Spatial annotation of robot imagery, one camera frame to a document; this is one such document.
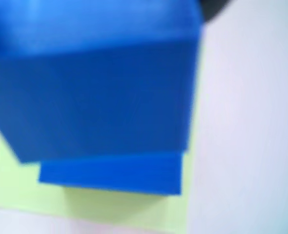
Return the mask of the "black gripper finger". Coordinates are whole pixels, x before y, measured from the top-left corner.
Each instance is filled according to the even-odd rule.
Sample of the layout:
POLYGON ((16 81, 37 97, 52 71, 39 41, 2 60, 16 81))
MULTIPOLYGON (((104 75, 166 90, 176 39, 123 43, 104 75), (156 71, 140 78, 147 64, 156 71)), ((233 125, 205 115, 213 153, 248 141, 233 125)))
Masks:
POLYGON ((231 2, 231 0, 200 0, 205 23, 213 20, 231 2))

